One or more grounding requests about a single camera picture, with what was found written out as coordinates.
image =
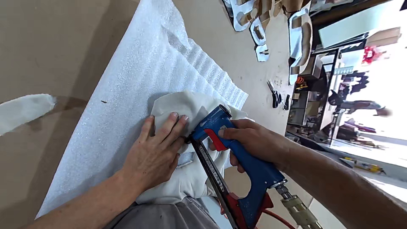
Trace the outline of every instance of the pneumatic staple gun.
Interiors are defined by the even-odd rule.
[[[219,105],[209,113],[188,136],[208,178],[215,190],[230,224],[234,229],[252,229],[256,226],[262,212],[272,208],[273,203],[267,189],[276,188],[283,197],[283,205],[302,228],[320,229],[315,216],[296,195],[291,195],[284,186],[287,182],[283,174],[269,162],[262,161],[249,154],[237,140],[227,140],[218,136],[218,131],[226,128],[236,128],[231,122],[232,115],[223,106]],[[230,193],[225,181],[219,173],[202,141],[210,137],[217,151],[231,149],[239,163],[245,169],[251,181],[248,195],[238,198]]]

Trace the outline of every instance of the scissors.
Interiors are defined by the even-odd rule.
[[[276,90],[271,80],[267,80],[267,85],[273,94],[273,108],[277,108],[282,101],[281,94]]]

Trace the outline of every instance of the stapler handle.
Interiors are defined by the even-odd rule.
[[[236,128],[230,120],[224,119],[223,124],[227,128]],[[250,178],[252,186],[248,195],[238,201],[247,226],[254,228],[258,217],[260,217],[259,211],[262,210],[263,197],[267,189],[284,182],[285,177],[273,163],[262,161],[248,153],[239,141],[217,137],[226,148],[233,151],[233,154]]]

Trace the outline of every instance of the fingernail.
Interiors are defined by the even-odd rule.
[[[219,130],[219,131],[218,131],[219,137],[223,138],[223,132],[224,132],[224,130]]]

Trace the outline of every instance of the tan table surface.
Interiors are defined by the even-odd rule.
[[[284,134],[288,111],[271,107],[266,81],[275,81],[283,99],[293,89],[287,83],[286,17],[280,14],[270,21],[266,31],[270,59],[258,63],[249,31],[233,30],[220,0],[174,3],[189,37],[249,94],[243,110]],[[136,7],[134,0],[0,3],[0,102],[37,93],[58,96],[59,101],[55,112],[0,137],[0,227],[17,228],[35,217],[75,125]],[[239,193],[241,185],[233,182],[244,178],[235,173],[233,168],[226,171],[227,182],[244,195]],[[278,205],[279,197],[272,199]],[[280,228],[279,222],[269,221]]]

